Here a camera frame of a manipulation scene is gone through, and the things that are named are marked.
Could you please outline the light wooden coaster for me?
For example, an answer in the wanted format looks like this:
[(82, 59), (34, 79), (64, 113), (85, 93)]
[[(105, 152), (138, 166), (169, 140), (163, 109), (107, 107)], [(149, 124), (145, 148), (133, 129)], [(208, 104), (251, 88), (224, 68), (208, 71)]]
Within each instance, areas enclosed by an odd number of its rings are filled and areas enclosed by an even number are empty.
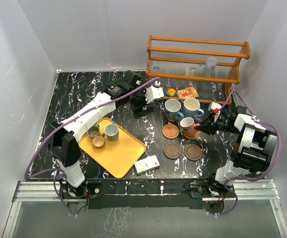
[(175, 139), (179, 136), (179, 128), (174, 124), (167, 124), (162, 128), (162, 134), (167, 139)]
[(183, 131), (183, 135), (190, 140), (196, 140), (197, 138), (200, 137), (201, 132), (200, 131), (196, 131), (194, 136), (188, 136), (188, 134), (186, 133), (186, 131)]

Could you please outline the brown white cup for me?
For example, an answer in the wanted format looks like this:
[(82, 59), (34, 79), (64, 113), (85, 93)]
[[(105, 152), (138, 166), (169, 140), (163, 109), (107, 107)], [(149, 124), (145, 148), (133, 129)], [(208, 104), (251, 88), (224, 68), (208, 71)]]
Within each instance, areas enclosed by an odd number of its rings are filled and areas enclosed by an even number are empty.
[(192, 117), (186, 117), (181, 119), (180, 127), (183, 131), (186, 131), (188, 136), (194, 136), (196, 133), (196, 123)]

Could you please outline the blue mug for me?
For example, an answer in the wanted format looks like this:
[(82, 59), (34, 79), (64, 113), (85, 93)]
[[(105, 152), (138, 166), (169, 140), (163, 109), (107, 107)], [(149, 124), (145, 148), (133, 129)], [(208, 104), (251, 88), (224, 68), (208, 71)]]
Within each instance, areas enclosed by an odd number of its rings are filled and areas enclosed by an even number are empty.
[(182, 113), (184, 117), (193, 119), (201, 118), (205, 112), (201, 109), (200, 102), (195, 98), (187, 98), (184, 100)]

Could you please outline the dark wooden coaster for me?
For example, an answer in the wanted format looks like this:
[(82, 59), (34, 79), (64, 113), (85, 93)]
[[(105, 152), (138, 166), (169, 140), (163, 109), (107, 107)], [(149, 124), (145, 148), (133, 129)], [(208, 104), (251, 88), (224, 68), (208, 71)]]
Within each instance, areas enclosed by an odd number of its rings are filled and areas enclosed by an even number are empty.
[(198, 161), (203, 156), (202, 149), (196, 144), (189, 144), (185, 148), (185, 156), (188, 160)]
[(182, 149), (176, 143), (168, 143), (164, 146), (164, 154), (168, 159), (177, 159), (181, 156)]

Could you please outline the grey cup white inside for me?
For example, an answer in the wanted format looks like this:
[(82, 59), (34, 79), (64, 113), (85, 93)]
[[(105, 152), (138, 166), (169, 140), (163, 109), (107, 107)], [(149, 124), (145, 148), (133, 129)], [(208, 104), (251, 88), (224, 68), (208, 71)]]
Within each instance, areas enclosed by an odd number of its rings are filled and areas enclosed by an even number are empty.
[(181, 103), (176, 99), (168, 99), (164, 103), (165, 116), (168, 121), (176, 121), (184, 118), (181, 113)]

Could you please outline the yellow tray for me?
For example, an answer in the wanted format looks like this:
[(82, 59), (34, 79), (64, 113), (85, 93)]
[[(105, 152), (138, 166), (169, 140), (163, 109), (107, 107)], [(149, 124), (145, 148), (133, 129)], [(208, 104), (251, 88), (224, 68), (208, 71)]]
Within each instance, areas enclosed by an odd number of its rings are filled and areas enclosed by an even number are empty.
[(92, 144), (92, 139), (84, 135), (79, 143), (79, 147), (93, 160), (100, 164), (115, 178), (123, 178), (132, 168), (146, 150), (145, 144), (119, 127), (119, 138), (117, 141), (106, 139), (105, 146), (97, 149)]

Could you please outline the white yellow box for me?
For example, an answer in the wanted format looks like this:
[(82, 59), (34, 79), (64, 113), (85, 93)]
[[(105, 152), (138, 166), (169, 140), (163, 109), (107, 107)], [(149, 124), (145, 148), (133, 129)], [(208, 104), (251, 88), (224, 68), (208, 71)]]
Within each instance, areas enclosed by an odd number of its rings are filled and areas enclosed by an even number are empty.
[(156, 155), (148, 156), (145, 159), (134, 162), (134, 166), (138, 175), (159, 168), (160, 163)]

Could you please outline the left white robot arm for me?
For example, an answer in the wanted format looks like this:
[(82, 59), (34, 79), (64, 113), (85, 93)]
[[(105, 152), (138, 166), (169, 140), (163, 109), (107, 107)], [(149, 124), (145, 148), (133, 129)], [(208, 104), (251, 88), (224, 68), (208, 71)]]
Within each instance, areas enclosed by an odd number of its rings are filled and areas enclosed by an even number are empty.
[(49, 125), (48, 151), (63, 171), (66, 190), (71, 196), (81, 198), (87, 192), (79, 162), (81, 149), (78, 144), (82, 137), (120, 105), (131, 105), (134, 115), (142, 117), (148, 113), (147, 106), (163, 96), (158, 77), (145, 81), (139, 74), (128, 70), (120, 79), (108, 82), (102, 92), (73, 116)]

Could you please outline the small orange cup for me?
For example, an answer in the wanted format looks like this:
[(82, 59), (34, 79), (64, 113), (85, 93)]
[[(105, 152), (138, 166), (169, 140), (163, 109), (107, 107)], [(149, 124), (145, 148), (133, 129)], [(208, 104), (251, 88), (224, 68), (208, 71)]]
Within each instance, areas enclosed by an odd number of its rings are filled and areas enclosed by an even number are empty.
[(95, 136), (92, 139), (92, 145), (97, 148), (97, 149), (101, 149), (105, 146), (106, 140), (105, 140), (105, 134), (100, 134)]

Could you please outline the clear plastic cup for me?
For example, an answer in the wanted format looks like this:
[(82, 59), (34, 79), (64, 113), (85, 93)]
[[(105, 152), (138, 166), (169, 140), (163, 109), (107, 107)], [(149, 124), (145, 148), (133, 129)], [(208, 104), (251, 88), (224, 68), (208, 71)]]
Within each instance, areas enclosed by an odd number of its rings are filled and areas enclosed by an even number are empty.
[(205, 68), (206, 68), (206, 70), (208, 70), (208, 71), (214, 71), (214, 69), (215, 69), (217, 63), (218, 63), (217, 58), (215, 58), (215, 57), (208, 57), (208, 58), (206, 59), (206, 63), (205, 63)]

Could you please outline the yellow grey sponge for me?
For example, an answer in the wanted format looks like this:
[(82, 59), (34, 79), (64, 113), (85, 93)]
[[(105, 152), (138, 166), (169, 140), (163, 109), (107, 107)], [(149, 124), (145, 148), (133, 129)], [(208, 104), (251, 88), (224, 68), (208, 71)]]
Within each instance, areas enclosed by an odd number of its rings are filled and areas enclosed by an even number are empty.
[(168, 91), (166, 92), (166, 96), (168, 97), (174, 97), (176, 94), (176, 90), (173, 88), (168, 89)]

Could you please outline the orange snack packet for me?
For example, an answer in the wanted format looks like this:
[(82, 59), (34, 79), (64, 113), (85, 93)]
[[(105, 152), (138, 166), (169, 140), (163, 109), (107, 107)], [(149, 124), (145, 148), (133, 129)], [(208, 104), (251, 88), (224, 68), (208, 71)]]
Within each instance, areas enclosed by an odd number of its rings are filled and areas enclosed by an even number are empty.
[(199, 94), (195, 87), (191, 86), (188, 88), (181, 89), (177, 92), (179, 98), (188, 99), (188, 98), (198, 98)]

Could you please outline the orange wooden shelf rack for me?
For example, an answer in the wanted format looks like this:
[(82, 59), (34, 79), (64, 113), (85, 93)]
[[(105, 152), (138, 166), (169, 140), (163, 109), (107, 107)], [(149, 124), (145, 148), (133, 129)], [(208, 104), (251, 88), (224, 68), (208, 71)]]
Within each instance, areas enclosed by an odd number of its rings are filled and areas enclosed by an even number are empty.
[[(148, 79), (185, 80), (223, 86), (223, 96), (240, 83), (240, 62), (251, 57), (249, 42), (227, 42), (188, 38), (149, 36), (147, 42)], [(214, 71), (205, 68), (206, 59), (215, 57)]]

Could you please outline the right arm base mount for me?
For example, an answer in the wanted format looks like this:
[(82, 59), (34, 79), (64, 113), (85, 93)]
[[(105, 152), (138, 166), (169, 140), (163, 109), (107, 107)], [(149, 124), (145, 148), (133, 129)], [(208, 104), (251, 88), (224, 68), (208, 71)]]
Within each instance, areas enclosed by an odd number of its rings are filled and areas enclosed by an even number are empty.
[(223, 184), (215, 180), (215, 173), (210, 174), (209, 177), (203, 181), (196, 179), (185, 182), (183, 190), (191, 198), (213, 198), (214, 200), (203, 202), (206, 212), (218, 216), (224, 211), (224, 200), (228, 190)]

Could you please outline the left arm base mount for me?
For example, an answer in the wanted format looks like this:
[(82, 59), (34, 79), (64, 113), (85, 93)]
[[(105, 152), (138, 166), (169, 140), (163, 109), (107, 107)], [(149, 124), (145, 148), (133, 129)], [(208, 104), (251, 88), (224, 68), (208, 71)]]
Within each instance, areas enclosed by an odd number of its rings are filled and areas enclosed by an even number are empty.
[[(103, 185), (100, 183), (92, 183), (84, 181), (82, 182), (81, 186), (79, 186), (78, 188), (74, 188), (66, 181), (63, 175), (57, 175), (54, 177), (53, 187), (58, 199), (65, 206), (67, 211), (71, 215), (73, 215), (75, 219), (78, 218), (78, 215), (82, 209), (89, 208), (91, 199), (99, 199), (102, 197), (103, 194)], [(85, 204), (77, 211), (71, 209), (69, 207), (69, 203), (65, 202), (64, 190), (72, 198), (85, 199)]]

